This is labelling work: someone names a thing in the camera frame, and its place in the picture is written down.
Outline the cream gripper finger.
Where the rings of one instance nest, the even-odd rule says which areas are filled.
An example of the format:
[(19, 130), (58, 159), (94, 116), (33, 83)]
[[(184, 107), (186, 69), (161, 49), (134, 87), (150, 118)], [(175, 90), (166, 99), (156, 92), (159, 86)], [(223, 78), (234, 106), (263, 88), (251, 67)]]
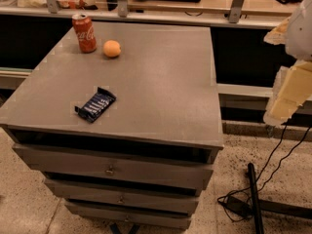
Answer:
[(311, 61), (298, 60), (290, 68), (281, 66), (265, 108), (264, 123), (270, 126), (286, 123), (311, 95)]
[(271, 45), (285, 45), (289, 18), (284, 19), (279, 25), (269, 31), (263, 38), (265, 43)]

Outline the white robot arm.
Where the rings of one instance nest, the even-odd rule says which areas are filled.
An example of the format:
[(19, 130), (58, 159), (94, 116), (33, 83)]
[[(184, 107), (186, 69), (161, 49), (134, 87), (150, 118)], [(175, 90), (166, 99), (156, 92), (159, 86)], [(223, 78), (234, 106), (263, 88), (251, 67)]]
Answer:
[(312, 0), (303, 0), (292, 15), (271, 30), (264, 40), (284, 37), (286, 53), (296, 59), (281, 66), (267, 102), (263, 121), (270, 126), (286, 123), (312, 95)]

